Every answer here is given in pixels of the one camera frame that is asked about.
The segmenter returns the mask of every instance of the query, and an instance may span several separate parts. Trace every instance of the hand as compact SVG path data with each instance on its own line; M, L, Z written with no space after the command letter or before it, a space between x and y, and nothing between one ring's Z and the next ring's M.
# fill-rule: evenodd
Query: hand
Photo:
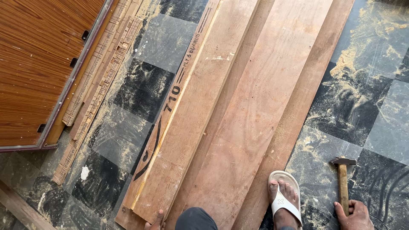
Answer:
M374 230L369 218L368 208L361 201L349 200L349 216L346 216L342 205L334 202L335 212L342 230Z
M165 230L165 223L163 223L163 226L160 227L160 223L162 222L163 219L163 210L159 210L157 213L156 221L150 225L148 222L145 224L144 230Z

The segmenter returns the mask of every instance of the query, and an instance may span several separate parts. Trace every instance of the wooden hammer handle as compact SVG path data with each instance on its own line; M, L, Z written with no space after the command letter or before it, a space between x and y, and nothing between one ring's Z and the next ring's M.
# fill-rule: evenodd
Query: wooden hammer handle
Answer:
M342 205L345 215L349 216L348 177L346 176L346 165L338 165L338 190L339 203Z

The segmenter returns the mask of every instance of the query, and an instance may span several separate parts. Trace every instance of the foot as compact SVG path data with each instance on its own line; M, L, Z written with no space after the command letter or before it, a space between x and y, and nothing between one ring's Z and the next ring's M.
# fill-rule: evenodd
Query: foot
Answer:
M278 182L276 180L271 180L268 183L270 204L273 203L274 199L276 198L279 188L283 196L299 210L298 194L289 183L284 183L283 180L279 180ZM295 230L298 229L298 219L285 208L280 208L274 215L274 229L279 230L282 227L292 227Z

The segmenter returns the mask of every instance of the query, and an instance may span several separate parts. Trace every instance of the dark trousers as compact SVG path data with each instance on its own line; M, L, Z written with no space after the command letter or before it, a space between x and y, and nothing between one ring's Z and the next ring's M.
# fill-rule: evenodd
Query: dark trousers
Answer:
M217 230L217 225L202 208L191 207L179 216L175 230Z

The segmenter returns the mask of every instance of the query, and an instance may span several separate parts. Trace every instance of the hammer head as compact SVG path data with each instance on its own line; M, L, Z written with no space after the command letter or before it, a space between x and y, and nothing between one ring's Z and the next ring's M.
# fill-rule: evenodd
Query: hammer head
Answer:
M339 164L339 165L356 165L357 161L355 159L349 159L345 157L335 157L330 160L330 163Z

